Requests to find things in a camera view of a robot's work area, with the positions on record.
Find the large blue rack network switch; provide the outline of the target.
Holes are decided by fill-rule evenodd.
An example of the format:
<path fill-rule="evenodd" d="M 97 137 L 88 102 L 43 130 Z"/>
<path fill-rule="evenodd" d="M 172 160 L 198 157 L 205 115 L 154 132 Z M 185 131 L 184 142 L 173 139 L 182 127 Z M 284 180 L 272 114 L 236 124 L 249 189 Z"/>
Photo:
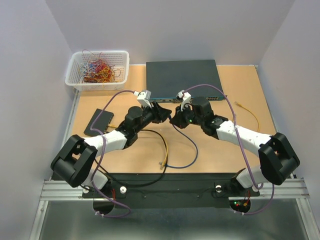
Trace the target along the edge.
<path fill-rule="evenodd" d="M 177 94 L 186 90 L 194 97 L 209 101 L 224 99 L 216 61 L 177 60 L 146 63 L 146 89 L 150 100 L 160 103 L 177 102 Z"/>

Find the yellow ethernet cable long loop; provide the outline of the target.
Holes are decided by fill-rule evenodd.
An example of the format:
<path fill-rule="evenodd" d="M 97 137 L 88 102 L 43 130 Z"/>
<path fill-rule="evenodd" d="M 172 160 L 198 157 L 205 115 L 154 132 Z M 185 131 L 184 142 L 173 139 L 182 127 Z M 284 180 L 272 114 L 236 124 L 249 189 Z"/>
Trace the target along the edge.
<path fill-rule="evenodd" d="M 248 113 L 250 113 L 250 114 L 255 118 L 256 123 L 257 123 L 257 130 L 256 130 L 256 131 L 257 131 L 257 132 L 260 132 L 261 125 L 260 125 L 260 121 L 259 121 L 258 117 L 257 117 L 250 109 L 248 109 L 247 107 L 243 106 L 243 105 L 240 104 L 239 102 L 235 101 L 234 103 L 235 103 L 236 106 L 238 106 L 238 107 L 246 110 Z"/>

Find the small black network switch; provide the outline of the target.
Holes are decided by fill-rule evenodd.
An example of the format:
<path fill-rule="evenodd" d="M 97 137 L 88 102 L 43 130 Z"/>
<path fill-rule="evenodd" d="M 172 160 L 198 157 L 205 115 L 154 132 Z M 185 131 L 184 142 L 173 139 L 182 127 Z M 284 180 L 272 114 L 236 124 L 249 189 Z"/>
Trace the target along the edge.
<path fill-rule="evenodd" d="M 106 134 L 113 117 L 113 112 L 102 111 L 97 108 L 83 133 L 89 137 L 95 137 L 101 135 L 101 133 Z"/>

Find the black ethernet cable teal plug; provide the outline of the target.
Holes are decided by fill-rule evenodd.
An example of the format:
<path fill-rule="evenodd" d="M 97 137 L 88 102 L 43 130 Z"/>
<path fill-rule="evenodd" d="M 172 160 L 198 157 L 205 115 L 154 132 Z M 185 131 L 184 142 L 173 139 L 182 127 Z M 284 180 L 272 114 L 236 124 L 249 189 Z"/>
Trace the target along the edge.
<path fill-rule="evenodd" d="M 142 188 L 147 187 L 150 185 L 153 185 L 157 182 L 159 182 L 166 174 L 167 167 L 164 166 L 168 162 L 169 158 L 169 148 L 167 141 L 163 137 L 161 133 L 158 131 L 152 130 L 152 129 L 143 129 L 144 132 L 151 132 L 157 134 L 164 144 L 165 148 L 165 157 L 163 162 L 160 163 L 160 166 L 163 168 L 162 172 L 157 173 L 123 173 L 122 175 L 125 176 L 124 180 L 117 179 L 114 175 L 109 173 L 103 166 L 98 165 L 98 161 L 95 159 L 95 163 L 98 165 L 98 170 L 106 175 L 108 178 L 110 178 L 112 181 L 116 182 L 117 184 L 120 184 L 125 187 L 129 188 Z"/>

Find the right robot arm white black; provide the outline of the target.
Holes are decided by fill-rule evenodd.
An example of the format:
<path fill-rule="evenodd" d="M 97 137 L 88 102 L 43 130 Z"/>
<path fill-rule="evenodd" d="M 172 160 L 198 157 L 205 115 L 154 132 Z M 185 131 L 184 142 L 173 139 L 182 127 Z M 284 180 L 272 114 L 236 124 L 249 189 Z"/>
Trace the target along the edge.
<path fill-rule="evenodd" d="M 195 97 L 184 100 L 175 109 L 170 123 L 180 129 L 188 125 L 200 126 L 202 131 L 217 140 L 226 141 L 249 151 L 259 158 L 259 165 L 240 170 L 230 182 L 231 192 L 242 195 L 248 188 L 271 183 L 280 186 L 300 165 L 300 160 L 287 137 L 256 132 L 234 124 L 224 116 L 214 114 L 209 101 Z"/>

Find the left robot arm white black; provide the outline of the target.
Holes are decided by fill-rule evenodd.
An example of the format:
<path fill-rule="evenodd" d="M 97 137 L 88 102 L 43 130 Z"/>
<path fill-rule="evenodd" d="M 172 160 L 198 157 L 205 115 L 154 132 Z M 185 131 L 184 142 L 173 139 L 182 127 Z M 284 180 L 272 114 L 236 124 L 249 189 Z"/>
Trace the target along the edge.
<path fill-rule="evenodd" d="M 111 193 L 111 184 L 106 176 L 92 168 L 94 160 L 105 153 L 130 147 L 138 139 L 138 132 L 150 123 L 165 122 L 171 113 L 156 102 L 146 107 L 132 106 L 118 128 L 107 134 L 87 138 L 72 135 L 50 168 L 71 187 L 93 187 L 100 197 L 106 197 Z"/>

